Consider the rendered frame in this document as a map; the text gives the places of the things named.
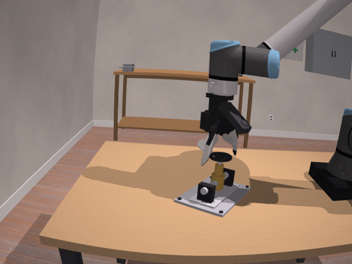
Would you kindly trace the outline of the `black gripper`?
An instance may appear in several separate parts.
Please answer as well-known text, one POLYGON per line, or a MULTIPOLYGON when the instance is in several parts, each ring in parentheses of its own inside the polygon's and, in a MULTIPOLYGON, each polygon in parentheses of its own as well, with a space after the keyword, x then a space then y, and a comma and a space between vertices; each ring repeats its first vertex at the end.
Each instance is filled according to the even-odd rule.
POLYGON ((220 96, 206 93, 206 97, 209 98, 209 105, 208 110, 201 112, 200 129, 210 132, 209 137, 207 135, 205 139, 199 140, 197 143, 197 146, 203 151, 201 166, 208 161, 212 149, 218 141, 218 134, 222 136, 224 141, 232 145, 235 156, 237 155, 238 146, 238 132, 218 109, 221 102, 231 101, 234 99, 234 96, 220 96))

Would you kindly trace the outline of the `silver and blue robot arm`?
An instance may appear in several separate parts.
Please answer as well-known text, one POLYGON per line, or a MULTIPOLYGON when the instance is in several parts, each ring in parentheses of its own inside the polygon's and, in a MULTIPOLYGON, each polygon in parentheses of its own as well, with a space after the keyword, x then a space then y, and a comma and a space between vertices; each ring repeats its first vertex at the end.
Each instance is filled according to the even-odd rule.
MULTIPOLYGON (((317 0, 292 21, 257 47, 241 46, 239 41, 212 41, 208 92, 236 95, 238 74, 276 79, 282 58, 332 19, 352 0, 317 0)), ((231 102, 221 102, 218 109, 239 134, 248 133, 251 125, 231 102)), ((339 138, 327 170, 334 176, 352 181, 352 109, 342 116, 339 138)))

